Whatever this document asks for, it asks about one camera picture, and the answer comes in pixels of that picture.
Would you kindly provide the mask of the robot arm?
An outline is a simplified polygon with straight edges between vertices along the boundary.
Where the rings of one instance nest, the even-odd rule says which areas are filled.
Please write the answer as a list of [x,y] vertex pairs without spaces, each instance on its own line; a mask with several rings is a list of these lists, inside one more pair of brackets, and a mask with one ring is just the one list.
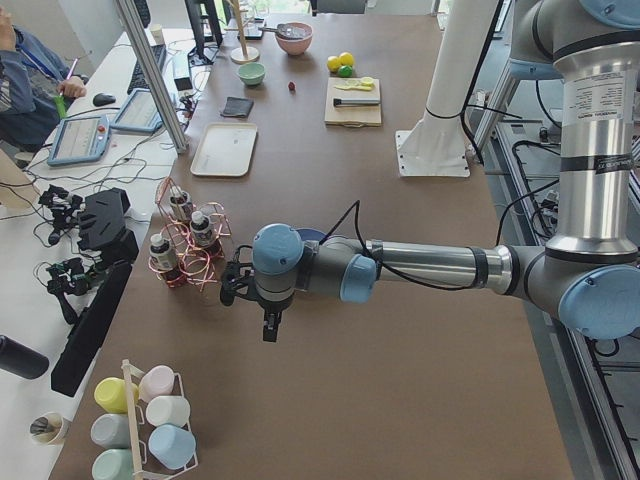
[[626,234],[633,100],[639,73],[635,1],[520,1],[512,70],[564,83],[558,224],[541,247],[491,249],[345,239],[305,241],[286,224],[263,227],[249,262],[230,261],[220,300],[264,311],[275,341],[296,291],[363,303],[376,281],[401,279],[444,291],[488,288],[526,300],[595,340],[639,325],[638,249]]

